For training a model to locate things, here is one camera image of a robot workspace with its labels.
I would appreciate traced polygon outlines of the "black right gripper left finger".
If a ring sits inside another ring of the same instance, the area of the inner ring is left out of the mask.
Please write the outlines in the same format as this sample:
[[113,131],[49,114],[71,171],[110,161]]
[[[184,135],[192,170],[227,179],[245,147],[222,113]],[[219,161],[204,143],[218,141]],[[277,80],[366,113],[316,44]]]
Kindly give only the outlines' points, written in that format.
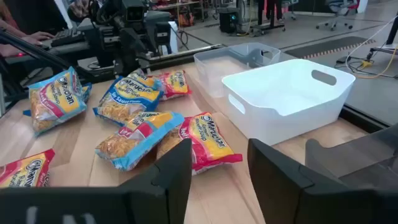
[[0,190],[0,224],[183,224],[192,179],[184,139],[117,187]]

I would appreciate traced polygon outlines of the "black computer tower blue lights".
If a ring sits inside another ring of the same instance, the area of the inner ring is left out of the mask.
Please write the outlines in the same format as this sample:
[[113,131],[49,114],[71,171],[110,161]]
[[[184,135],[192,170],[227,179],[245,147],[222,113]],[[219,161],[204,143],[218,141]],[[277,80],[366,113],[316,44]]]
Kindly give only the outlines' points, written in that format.
[[238,30],[239,9],[233,7],[222,7],[219,9],[220,31],[232,34]]

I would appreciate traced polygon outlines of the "black hazard-striped floor mat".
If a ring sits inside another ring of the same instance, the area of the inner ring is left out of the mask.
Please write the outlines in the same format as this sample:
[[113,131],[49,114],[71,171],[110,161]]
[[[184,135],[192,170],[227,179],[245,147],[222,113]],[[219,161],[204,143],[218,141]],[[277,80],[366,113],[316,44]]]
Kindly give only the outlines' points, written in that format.
[[318,44],[299,47],[285,51],[286,54],[296,58],[310,59],[323,55],[333,54],[344,50],[355,49],[361,44],[373,44],[374,39],[366,39],[357,36],[348,36],[340,39],[329,40]]

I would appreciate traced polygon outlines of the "black desk stand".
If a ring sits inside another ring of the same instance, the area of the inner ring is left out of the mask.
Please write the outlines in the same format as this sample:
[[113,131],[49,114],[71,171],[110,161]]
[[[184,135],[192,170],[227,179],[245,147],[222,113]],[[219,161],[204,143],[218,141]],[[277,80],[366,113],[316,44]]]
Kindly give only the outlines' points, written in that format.
[[[282,29],[285,32],[285,24],[283,22],[275,23],[278,18],[278,12],[282,16],[282,0],[257,0],[257,23],[249,26],[249,31],[254,36],[264,35],[265,31],[273,29]],[[268,23],[263,22],[263,17],[266,17],[267,12],[269,13],[270,21]]]
[[395,48],[398,47],[398,42],[394,42],[394,39],[398,33],[398,13],[392,21],[392,27],[390,29],[387,40],[384,44],[378,47],[370,48],[369,53],[366,57],[367,60],[371,60],[378,52],[383,52],[391,55],[398,54],[398,49],[394,52]]

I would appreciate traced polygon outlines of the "grey office chair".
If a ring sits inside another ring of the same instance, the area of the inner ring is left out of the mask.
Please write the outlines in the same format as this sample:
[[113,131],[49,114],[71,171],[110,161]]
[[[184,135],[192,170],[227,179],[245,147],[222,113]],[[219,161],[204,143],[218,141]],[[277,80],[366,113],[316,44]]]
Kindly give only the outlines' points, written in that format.
[[337,24],[343,24],[348,29],[352,29],[353,26],[346,22],[342,22],[352,9],[358,8],[359,0],[325,0],[325,5],[332,11],[334,17],[324,22],[318,23],[315,28],[319,29],[321,26],[329,27],[331,31],[334,31]]

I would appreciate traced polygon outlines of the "black keyboard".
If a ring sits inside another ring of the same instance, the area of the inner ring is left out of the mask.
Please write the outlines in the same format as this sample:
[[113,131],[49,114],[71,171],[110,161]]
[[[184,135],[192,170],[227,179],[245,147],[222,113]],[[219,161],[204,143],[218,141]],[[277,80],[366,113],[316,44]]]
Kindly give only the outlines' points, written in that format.
[[62,45],[74,44],[77,42],[84,41],[84,34],[77,29],[67,29],[58,32],[51,41],[52,47],[58,47]]

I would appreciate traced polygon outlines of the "clear plastic bin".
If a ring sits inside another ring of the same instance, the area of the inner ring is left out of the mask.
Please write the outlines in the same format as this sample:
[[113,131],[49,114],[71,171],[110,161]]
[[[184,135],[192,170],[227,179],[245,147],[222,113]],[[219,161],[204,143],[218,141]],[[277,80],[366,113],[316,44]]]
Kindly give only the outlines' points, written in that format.
[[279,57],[279,49],[258,42],[212,49],[193,56],[198,81],[215,98],[223,96],[224,77],[277,63]]

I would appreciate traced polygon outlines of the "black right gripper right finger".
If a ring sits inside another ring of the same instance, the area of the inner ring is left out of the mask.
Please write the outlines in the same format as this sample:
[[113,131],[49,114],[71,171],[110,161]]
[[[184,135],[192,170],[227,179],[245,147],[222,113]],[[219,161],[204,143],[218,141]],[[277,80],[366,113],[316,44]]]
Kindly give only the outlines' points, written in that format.
[[398,224],[398,192],[348,187],[258,139],[248,169],[266,224]]

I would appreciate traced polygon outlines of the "person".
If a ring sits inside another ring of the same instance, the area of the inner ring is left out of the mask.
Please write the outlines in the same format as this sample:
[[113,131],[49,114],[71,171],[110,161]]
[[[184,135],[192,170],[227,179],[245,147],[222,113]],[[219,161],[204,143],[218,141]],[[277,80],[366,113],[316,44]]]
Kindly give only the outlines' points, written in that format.
[[[34,45],[42,45],[42,40],[54,38],[52,34],[47,32],[38,31],[33,34],[26,34],[21,31],[3,0],[0,0],[0,29],[1,28],[6,29],[9,33]],[[0,55],[3,57],[13,57],[21,54],[23,54],[23,51],[12,45],[0,44]]]

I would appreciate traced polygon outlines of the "grey desk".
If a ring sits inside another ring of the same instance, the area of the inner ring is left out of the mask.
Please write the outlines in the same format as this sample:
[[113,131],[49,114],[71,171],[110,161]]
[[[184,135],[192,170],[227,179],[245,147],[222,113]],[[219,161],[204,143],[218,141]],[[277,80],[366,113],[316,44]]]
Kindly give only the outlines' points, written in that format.
[[[77,60],[95,56],[95,53],[90,49],[90,45],[87,42],[77,42],[74,44],[59,45],[56,47],[52,47],[50,45],[50,41],[45,41],[44,44],[49,46],[49,48],[47,49],[48,53],[68,60],[69,62],[75,62]],[[29,62],[33,60],[37,60],[37,58],[30,55],[6,58],[6,62],[8,64]]]

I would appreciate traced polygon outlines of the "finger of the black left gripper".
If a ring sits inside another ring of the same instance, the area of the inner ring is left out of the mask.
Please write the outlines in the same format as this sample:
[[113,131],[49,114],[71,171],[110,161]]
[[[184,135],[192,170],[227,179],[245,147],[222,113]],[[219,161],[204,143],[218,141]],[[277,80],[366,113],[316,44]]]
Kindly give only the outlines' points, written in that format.
[[145,53],[142,53],[140,50],[135,49],[134,50],[136,59],[139,62],[140,67],[146,67],[147,66],[147,57]]
[[120,59],[122,63],[122,75],[127,76],[134,70],[134,51],[128,47],[121,47]]

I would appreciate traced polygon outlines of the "smoked grey plastic bin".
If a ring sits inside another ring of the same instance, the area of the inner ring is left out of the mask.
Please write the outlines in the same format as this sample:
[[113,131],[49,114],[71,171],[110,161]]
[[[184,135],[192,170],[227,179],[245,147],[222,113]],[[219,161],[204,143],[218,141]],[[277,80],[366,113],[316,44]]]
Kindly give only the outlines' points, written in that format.
[[334,147],[310,139],[305,165],[351,188],[398,191],[398,123]]

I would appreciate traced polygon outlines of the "red Maruchan ramen pack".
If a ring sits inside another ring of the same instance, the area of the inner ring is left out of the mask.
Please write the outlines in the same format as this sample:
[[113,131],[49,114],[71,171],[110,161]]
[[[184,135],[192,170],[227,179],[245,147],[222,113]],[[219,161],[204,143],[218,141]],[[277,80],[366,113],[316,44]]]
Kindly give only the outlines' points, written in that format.
[[154,88],[163,93],[160,98],[161,101],[186,96],[191,93],[184,70],[162,73],[158,76],[152,76],[151,79],[154,81]]
[[53,149],[0,166],[0,188],[46,187],[49,185],[49,164]]
[[169,131],[157,145],[157,158],[161,158],[184,139],[192,141],[193,175],[243,160],[243,156],[234,153],[228,145],[209,112],[186,117],[182,124]]

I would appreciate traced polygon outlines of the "light blue Maruchan ramen pack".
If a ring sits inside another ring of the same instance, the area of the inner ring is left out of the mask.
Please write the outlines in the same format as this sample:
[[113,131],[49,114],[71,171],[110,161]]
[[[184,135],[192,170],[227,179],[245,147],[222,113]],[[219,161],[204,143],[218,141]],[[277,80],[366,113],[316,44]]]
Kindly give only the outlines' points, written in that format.
[[146,75],[141,68],[132,71],[128,77],[142,83],[146,87],[152,88],[153,90],[162,89],[161,81],[156,77]]
[[87,109],[82,85],[73,67],[29,85],[30,117],[36,136]]
[[184,117],[175,112],[139,112],[95,148],[95,153],[121,171],[132,170],[139,161]]

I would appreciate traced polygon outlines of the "white plastic bin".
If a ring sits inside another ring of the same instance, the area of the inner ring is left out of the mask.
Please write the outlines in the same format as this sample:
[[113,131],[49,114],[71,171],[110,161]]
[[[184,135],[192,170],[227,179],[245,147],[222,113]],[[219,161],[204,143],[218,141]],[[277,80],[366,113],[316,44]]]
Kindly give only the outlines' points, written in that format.
[[355,76],[292,59],[225,76],[225,115],[247,137],[275,145],[335,122]]

